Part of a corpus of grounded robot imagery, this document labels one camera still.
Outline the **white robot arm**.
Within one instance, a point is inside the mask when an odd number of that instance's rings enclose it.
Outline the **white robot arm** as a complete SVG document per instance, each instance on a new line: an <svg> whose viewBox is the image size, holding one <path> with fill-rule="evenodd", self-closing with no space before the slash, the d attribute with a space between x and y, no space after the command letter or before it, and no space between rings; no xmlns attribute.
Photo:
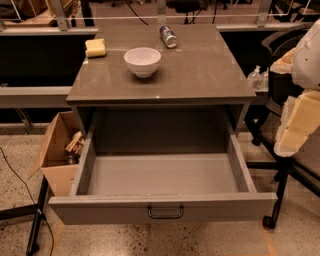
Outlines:
<svg viewBox="0 0 320 256"><path fill-rule="evenodd" d="M278 156L290 157L320 126L320 20L270 70L290 74L293 83L303 88L297 98L288 97L274 145Z"/></svg>

